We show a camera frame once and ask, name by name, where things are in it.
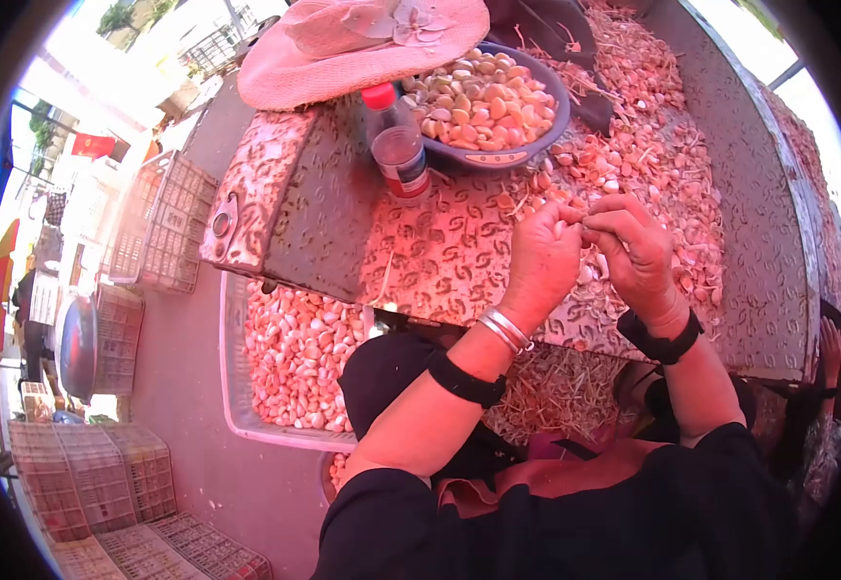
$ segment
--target black sleeve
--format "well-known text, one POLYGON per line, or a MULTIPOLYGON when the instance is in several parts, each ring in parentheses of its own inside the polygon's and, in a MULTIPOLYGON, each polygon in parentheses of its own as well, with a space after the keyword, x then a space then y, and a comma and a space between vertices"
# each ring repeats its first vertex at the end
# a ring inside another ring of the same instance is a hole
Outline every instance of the black sleeve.
POLYGON ((436 521, 436 495, 402 470, 363 471, 346 483, 320 530, 314 579, 391 578, 411 566, 436 521))
POLYGON ((789 495, 739 423, 713 430, 696 447, 649 455, 681 528, 703 552, 710 578, 774 578, 792 549, 796 518, 789 495))

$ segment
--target concrete floor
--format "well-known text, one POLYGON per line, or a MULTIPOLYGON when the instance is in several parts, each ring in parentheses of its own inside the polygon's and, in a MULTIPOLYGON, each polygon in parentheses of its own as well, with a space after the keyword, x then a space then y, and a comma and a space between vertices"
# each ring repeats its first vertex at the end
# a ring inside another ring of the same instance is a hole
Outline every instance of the concrete floor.
MULTIPOLYGON (((225 79, 185 149, 218 179, 253 114, 236 86, 235 75, 225 79)), ((194 294, 146 294, 133 419, 169 446, 179 509, 264 554, 277 580, 300 580, 314 570, 327 511, 316 477, 320 454, 230 433, 218 362, 220 280, 203 263, 194 294)))

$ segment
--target red banner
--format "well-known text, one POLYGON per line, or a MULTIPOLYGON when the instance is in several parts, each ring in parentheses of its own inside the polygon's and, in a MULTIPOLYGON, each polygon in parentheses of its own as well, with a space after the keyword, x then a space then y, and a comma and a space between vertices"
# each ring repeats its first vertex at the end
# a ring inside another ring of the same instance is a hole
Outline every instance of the red banner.
POLYGON ((98 159, 110 155, 117 140, 114 137, 99 137, 94 134, 79 133, 72 143, 72 155, 83 155, 98 159))

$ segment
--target black wristband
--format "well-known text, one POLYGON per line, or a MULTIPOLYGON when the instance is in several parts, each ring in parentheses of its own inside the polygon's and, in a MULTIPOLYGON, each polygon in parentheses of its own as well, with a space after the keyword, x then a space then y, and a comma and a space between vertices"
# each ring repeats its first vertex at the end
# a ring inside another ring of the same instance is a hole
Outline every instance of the black wristband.
POLYGON ((632 308, 623 313, 617 320, 617 330, 626 337, 626 340, 633 342, 639 352, 646 354, 650 360, 657 360, 662 365, 677 363, 678 359, 691 350, 694 343, 698 341, 698 335, 704 333, 700 320, 693 310, 687 317, 687 326, 673 341, 652 338, 646 325, 636 316, 632 308))
POLYGON ((437 349, 427 358, 427 370, 433 380, 455 396, 490 408, 504 396, 507 377, 501 375, 495 382, 488 382, 469 375, 446 356, 446 351, 437 349))

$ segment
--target silver bangle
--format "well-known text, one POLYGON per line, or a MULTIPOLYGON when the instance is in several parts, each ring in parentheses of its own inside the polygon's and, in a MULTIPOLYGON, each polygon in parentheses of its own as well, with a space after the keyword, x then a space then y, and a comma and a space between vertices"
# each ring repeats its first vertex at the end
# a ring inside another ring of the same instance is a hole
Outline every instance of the silver bangle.
POLYGON ((494 308, 493 306, 488 306, 485 308, 484 315, 487 316, 489 319, 494 320, 499 327, 504 329, 505 331, 509 332, 512 337, 517 339, 519 342, 521 352, 522 351, 531 351, 533 350, 533 342, 527 337, 527 335, 523 334, 517 326, 511 322, 507 317, 505 317, 501 312, 494 308))
POLYGON ((510 349, 510 351, 513 354, 517 355, 517 354, 522 353, 523 349, 520 348, 519 346, 517 346, 516 344, 514 344, 514 342, 510 340, 510 337, 507 336, 507 333, 504 331, 504 329, 502 329, 500 326, 498 326, 497 323, 494 320, 485 316, 485 315, 487 315, 487 313, 488 313, 488 311, 485 310, 485 312, 479 317, 479 322, 481 322, 482 324, 484 324, 484 326, 491 329, 491 331, 494 332, 497 336, 501 337, 501 340, 504 341, 505 344, 507 344, 507 347, 510 349))

